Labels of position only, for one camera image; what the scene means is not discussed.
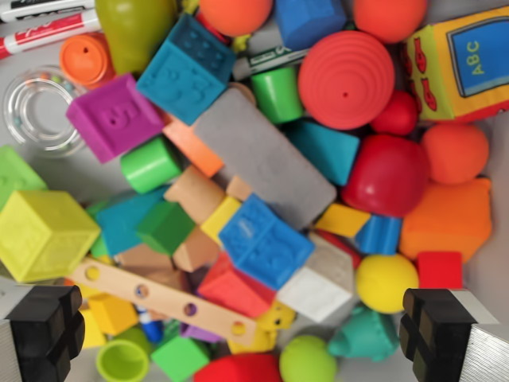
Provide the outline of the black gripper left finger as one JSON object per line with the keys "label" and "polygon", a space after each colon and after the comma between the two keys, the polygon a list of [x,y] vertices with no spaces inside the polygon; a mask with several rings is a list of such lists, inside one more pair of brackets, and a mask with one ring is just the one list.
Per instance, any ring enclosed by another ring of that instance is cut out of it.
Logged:
{"label": "black gripper left finger", "polygon": [[77,286],[1,285],[1,380],[64,381],[85,323]]}

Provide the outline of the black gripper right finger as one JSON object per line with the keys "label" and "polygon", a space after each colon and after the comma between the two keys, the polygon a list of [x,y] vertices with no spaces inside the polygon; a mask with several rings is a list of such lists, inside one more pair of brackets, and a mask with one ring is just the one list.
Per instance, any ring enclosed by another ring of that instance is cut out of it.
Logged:
{"label": "black gripper right finger", "polygon": [[469,290],[408,289],[399,337],[419,381],[507,381],[508,325]]}

